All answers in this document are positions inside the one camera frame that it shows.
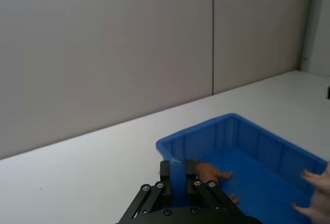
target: table surface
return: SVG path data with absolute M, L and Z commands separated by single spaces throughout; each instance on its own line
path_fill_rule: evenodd
M 290 72 L 0 161 L 0 223 L 116 223 L 159 180 L 160 138 L 237 113 L 306 150 L 330 154 L 330 78 Z

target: blue plastic bin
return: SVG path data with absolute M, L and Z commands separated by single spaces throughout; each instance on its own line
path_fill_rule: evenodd
M 234 173 L 232 179 L 221 182 L 221 187 L 241 199 L 238 207 L 246 215 L 264 224 L 310 223 L 291 205 L 309 206 L 314 191 L 301 178 L 301 172 L 307 169 L 321 174 L 327 165 L 237 114 L 179 131 L 159 140 L 156 147 L 165 160 L 172 161 L 171 187 L 176 196 L 186 187 L 180 161 L 200 159 Z

